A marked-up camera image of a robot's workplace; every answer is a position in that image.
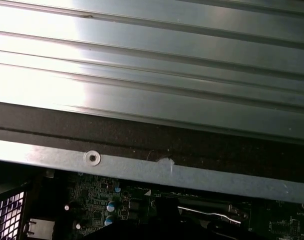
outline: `electronic component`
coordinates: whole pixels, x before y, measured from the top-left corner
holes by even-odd
[[[107,185],[107,191],[112,192],[114,190],[113,185],[112,184],[108,184]]]
[[[104,225],[108,226],[110,224],[112,224],[114,222],[114,217],[113,216],[107,216],[105,221],[104,221]]]
[[[137,201],[131,200],[130,205],[129,205],[129,210],[130,211],[138,211],[140,208],[140,204]]]
[[[271,232],[276,234],[288,235],[290,233],[290,225],[284,223],[272,222]]]
[[[76,201],[71,201],[71,202],[69,202],[68,204],[66,204],[65,206],[64,206],[64,210],[65,211],[70,211],[70,210],[72,210],[72,209],[76,209],[76,208],[79,208],[80,207],[80,204],[78,203],[78,202],[76,202]]]
[[[52,240],[54,221],[31,218],[28,225],[27,236],[34,239]]]
[[[87,198],[88,197],[89,191],[87,189],[81,190],[81,197]]]
[[[105,183],[101,183],[101,187],[100,187],[101,189],[107,189],[107,184],[105,184]]]
[[[292,220],[290,233],[291,233],[291,236],[298,235],[298,220],[295,220],[295,219]]]
[[[128,212],[127,218],[128,218],[128,220],[137,220],[138,214],[137,214],[137,212],[130,211],[130,212]]]
[[[81,219],[73,221],[73,229],[81,230],[85,229],[88,225],[88,220]]]
[[[95,219],[101,219],[102,218],[102,212],[101,211],[95,211],[94,212],[94,218]]]
[[[137,182],[88,174],[79,176],[71,172],[66,172],[61,178],[66,182],[70,203],[82,203],[71,211],[72,218],[77,220],[73,230],[65,233],[66,240],[78,240],[80,234],[86,236],[116,220],[147,223],[156,215],[155,200],[158,197],[177,198],[180,207],[210,214],[179,209],[183,217],[197,214],[197,217],[204,220],[210,218],[230,222],[229,219],[232,219],[240,228],[250,229],[268,240],[304,240],[304,207],[298,207],[294,203],[262,199],[252,201],[243,197],[218,196],[210,192],[180,192],[180,189],[173,190],[171,187],[145,187]],[[114,186],[118,184],[120,192],[115,191]],[[109,191],[108,186],[113,186],[113,190]],[[88,190],[87,197],[84,197],[83,190]],[[83,225],[78,221],[82,219],[87,219],[88,223]]]
[[[109,212],[109,213],[112,213],[113,211],[115,211],[116,209],[116,202],[115,201],[110,201],[107,206],[106,206],[106,210]]]
[[[114,192],[120,193],[120,192],[121,192],[121,189],[120,189],[119,187],[115,187],[115,188],[114,188]]]

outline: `circuit board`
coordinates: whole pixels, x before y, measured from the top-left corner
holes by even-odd
[[[146,223],[156,215],[155,198],[175,197],[183,204],[204,210],[234,211],[234,218],[241,222],[240,228],[269,240],[304,240],[304,210],[298,204],[162,189],[155,185],[81,173],[61,172],[58,175],[67,182],[68,198],[64,210],[74,219],[64,239],[80,239],[116,220]]]

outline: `capacitor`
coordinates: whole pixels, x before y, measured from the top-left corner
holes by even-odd
[[[113,222],[114,222],[113,216],[107,216],[105,221],[104,221],[104,225],[108,226],[108,225],[112,224]]]
[[[77,223],[77,224],[76,224],[76,229],[77,229],[77,230],[82,229],[82,226],[81,226],[81,224],[80,224],[80,223]]]
[[[115,211],[116,209],[116,202],[114,201],[110,201],[108,204],[107,204],[107,207],[106,207],[107,211],[112,213],[113,211]]]
[[[115,187],[114,188],[114,192],[116,192],[116,193],[119,194],[121,192],[121,188],[120,187]]]
[[[76,201],[71,201],[64,206],[65,211],[70,211],[72,209],[78,208],[80,205]]]
[[[89,221],[86,219],[75,220],[73,222],[73,229],[77,229],[77,230],[86,229],[88,223]]]

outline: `metal panel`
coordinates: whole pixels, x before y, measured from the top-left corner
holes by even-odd
[[[0,6],[0,19],[5,15],[15,21],[0,21],[0,32],[304,74],[299,49]]]
[[[304,203],[304,183],[218,172],[175,165],[168,158],[158,162],[102,155],[92,166],[85,152],[0,141],[0,161],[131,179],[140,182]]]
[[[304,19],[176,0],[14,0],[64,11],[82,11],[304,43]]]
[[[288,11],[304,14],[304,1],[292,0],[218,0],[227,4],[243,4],[247,7],[261,7],[261,9],[271,9],[274,11]]]
[[[0,0],[0,102],[304,140],[304,17],[218,2]]]
[[[111,117],[113,113],[147,116],[304,139],[304,113],[70,80],[67,77],[0,65],[0,101],[58,110],[69,106],[75,111],[76,108],[104,111]],[[230,117],[233,115],[242,116],[242,119]]]

